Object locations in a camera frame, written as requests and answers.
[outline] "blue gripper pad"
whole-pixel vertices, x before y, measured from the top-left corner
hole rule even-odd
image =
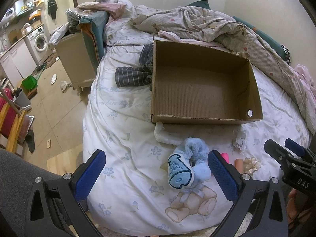
[[[105,153],[102,150],[96,150],[98,153],[90,162],[81,177],[77,180],[75,185],[74,198],[77,202],[85,200],[88,197],[94,183],[98,179],[100,173],[105,166]]]
[[[288,148],[290,151],[298,155],[299,157],[304,157],[305,155],[305,148],[300,146],[295,141],[291,140],[290,138],[285,140],[284,143],[285,147]]]
[[[235,204],[239,197],[238,186],[235,180],[232,178],[221,161],[216,157],[214,152],[211,151],[209,153],[207,162],[226,199],[232,201]]]

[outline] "tiled floor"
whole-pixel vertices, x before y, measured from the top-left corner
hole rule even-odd
[[[57,80],[51,85],[55,73]],[[90,89],[85,88],[79,94],[70,87],[62,93],[61,81],[70,82],[70,79],[59,60],[43,71],[38,81],[38,94],[31,99],[33,109],[28,113],[35,116],[32,125],[35,151],[30,153],[26,145],[23,158],[43,169],[47,169],[48,159],[83,142],[82,121]],[[48,139],[51,139],[51,147],[47,149]]]

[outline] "gray striped cloth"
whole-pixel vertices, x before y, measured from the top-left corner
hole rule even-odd
[[[140,67],[118,67],[115,71],[117,87],[127,85],[144,86],[151,83],[153,72],[154,45],[146,44],[140,54]]]

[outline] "cabinet door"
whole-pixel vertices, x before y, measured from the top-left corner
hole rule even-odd
[[[20,40],[9,53],[23,78],[27,78],[33,73],[34,69],[36,69],[36,63],[33,60],[24,39]]]
[[[16,87],[19,81],[21,81],[23,78],[21,77],[19,71],[16,69],[10,52],[7,52],[7,54],[1,58],[0,63],[11,84],[13,85],[13,87]]]

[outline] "white bed sheet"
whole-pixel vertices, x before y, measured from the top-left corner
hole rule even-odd
[[[124,32],[135,39],[139,36],[130,27],[125,27]],[[141,37],[142,44],[152,40],[150,34],[142,33]],[[83,120],[83,158],[86,161],[96,149],[101,149],[106,153],[106,165],[89,194],[90,213],[98,224],[127,235],[182,234],[211,227],[224,218],[232,202],[226,200],[212,176],[204,183],[217,194],[210,215],[192,214],[181,222],[167,216],[165,210],[179,192],[168,185],[167,172],[160,167],[175,147],[158,143],[154,137],[149,86],[118,88],[115,84],[116,67],[139,66],[142,48],[142,45],[108,47],[91,87]],[[273,139],[283,145],[286,138],[291,138],[307,147],[309,131],[290,97],[260,70],[255,67],[253,70],[263,121],[241,126],[165,125],[165,128],[182,138],[204,139],[210,150],[227,152],[231,162],[254,156],[262,164],[253,178],[269,180],[278,176],[279,164],[264,152],[265,141]],[[244,154],[234,151],[233,130],[249,131]]]

